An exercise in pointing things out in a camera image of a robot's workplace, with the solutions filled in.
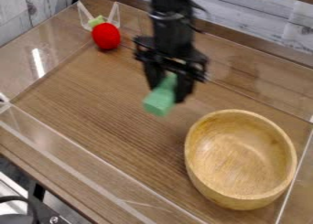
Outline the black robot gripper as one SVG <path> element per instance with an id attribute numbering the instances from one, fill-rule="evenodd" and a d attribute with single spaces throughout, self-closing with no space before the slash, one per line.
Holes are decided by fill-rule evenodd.
<path id="1" fill-rule="evenodd" d="M 175 103 L 192 93 L 194 81 L 206 80 L 206 55 L 194 47 L 194 9 L 206 12 L 192 0 L 150 0 L 152 35 L 136 36 L 135 59 L 144 64 L 150 89 L 155 89 L 164 72 L 176 73 Z"/>

